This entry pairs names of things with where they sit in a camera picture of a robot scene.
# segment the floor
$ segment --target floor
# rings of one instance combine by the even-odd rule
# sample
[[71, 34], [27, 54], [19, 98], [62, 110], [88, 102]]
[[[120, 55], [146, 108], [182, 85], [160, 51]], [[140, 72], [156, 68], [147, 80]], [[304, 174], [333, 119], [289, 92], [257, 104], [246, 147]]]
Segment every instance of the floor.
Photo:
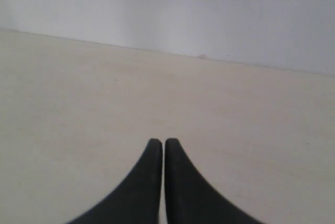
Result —
[[266, 223], [333, 222], [334, 77], [1, 30], [0, 49], [1, 223], [78, 216], [152, 137]]

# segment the white floor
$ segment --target white floor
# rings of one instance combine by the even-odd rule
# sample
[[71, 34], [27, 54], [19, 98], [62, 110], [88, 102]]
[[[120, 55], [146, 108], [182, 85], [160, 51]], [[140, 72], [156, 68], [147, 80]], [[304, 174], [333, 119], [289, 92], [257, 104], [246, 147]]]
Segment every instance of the white floor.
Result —
[[0, 223], [69, 221], [151, 137], [266, 223], [335, 219], [333, 77], [0, 31]]

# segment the wall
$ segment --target wall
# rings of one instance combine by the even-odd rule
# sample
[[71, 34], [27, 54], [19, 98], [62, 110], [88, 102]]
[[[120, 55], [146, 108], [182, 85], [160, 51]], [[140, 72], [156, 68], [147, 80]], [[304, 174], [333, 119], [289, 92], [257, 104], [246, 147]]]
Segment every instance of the wall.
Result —
[[335, 74], [335, 0], [0, 0], [0, 27]]

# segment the white wall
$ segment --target white wall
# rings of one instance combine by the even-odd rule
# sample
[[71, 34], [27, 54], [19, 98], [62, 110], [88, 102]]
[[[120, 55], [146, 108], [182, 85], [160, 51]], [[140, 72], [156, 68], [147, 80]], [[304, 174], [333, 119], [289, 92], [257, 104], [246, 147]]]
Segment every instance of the white wall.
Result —
[[335, 74], [335, 0], [0, 0], [0, 27]]

